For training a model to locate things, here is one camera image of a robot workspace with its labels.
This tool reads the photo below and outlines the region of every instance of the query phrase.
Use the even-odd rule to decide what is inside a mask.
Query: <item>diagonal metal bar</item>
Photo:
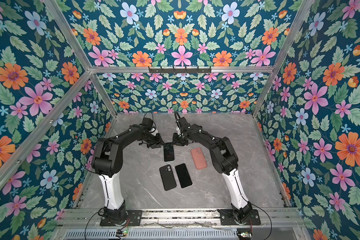
[[[160,71],[163,70],[197,70],[197,67],[151,67],[151,70]],[[202,73],[202,70],[209,70],[209,67],[199,67],[199,73]],[[211,67],[212,73],[272,73],[274,68],[272,66],[235,66],[235,67]],[[91,67],[92,73],[149,73],[148,67],[118,67],[118,66],[108,66],[108,67]]]
[[[55,0],[43,0],[44,4],[48,8],[51,16],[57,23],[60,31],[64,35],[68,44],[71,46],[73,52],[75,53],[77,59],[80,61],[84,70],[87,71],[91,67],[91,63],[89,62],[87,55],[84,50],[81,48],[79,42],[77,41],[75,35],[73,35],[72,28],[69,26],[67,19],[59,8],[58,4]]]
[[[0,190],[12,177],[27,156],[33,151],[36,144],[41,141],[43,136],[52,126],[55,119],[72,102],[74,96],[85,86],[87,80],[91,76],[89,71],[84,72],[77,82],[67,91],[53,109],[44,117],[42,122],[24,139],[23,143],[16,149],[10,158],[0,167]]]
[[[261,106],[263,105],[264,100],[265,100],[269,90],[271,89],[272,83],[276,79],[276,77],[281,69],[281,65],[283,64],[285,58],[287,57],[289,49],[291,48],[293,42],[295,41],[295,38],[296,38],[298,32],[300,31],[302,23],[304,22],[305,18],[307,17],[307,14],[309,13],[309,10],[311,9],[311,6],[314,2],[315,2],[315,0],[303,0],[302,1],[300,8],[296,14],[296,17],[293,20],[293,23],[291,25],[291,29],[288,33],[288,36],[286,37],[284,44],[281,47],[281,50],[276,58],[274,70],[269,75],[268,80],[265,83],[263,90],[261,91],[259,99],[257,100],[256,108],[253,111],[254,117],[256,117]]]
[[[103,100],[104,104],[107,106],[108,111],[113,117],[115,117],[117,115],[116,109],[112,104],[112,101],[110,100],[109,95],[106,92],[104,86],[101,84],[97,74],[92,74],[91,81],[95,85],[95,88],[97,89],[97,92],[99,93],[99,96]]]

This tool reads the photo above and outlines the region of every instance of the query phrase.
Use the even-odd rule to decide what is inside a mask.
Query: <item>floral wall panel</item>
[[[43,4],[35,3],[0,1],[0,167],[82,73]]]
[[[311,236],[360,239],[360,0],[321,1],[258,115]]]
[[[99,75],[120,112],[250,113],[268,75],[263,73]]]
[[[110,113],[85,86],[0,192],[0,239],[48,240],[71,208]]]
[[[66,4],[65,16],[94,66],[264,66],[274,63],[301,1]]]

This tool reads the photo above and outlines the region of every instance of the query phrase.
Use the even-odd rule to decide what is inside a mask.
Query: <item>smartphone screen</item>
[[[175,160],[175,151],[173,150],[173,142],[166,142],[163,145],[164,149],[164,162]]]
[[[181,188],[185,188],[187,186],[192,185],[192,180],[191,177],[189,176],[187,166],[185,165],[185,163],[177,165],[175,169],[176,169],[177,177],[179,178]]]

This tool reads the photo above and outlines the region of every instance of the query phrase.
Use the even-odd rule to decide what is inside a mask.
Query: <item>black smartphone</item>
[[[173,149],[173,142],[166,142],[163,144],[164,162],[175,160],[175,150]]]
[[[181,188],[185,188],[192,185],[192,180],[191,177],[189,176],[187,166],[185,165],[185,163],[177,165],[175,169],[176,169],[177,177],[179,178]]]
[[[160,176],[163,181],[164,190],[168,191],[176,187],[175,176],[169,164],[160,168]]]

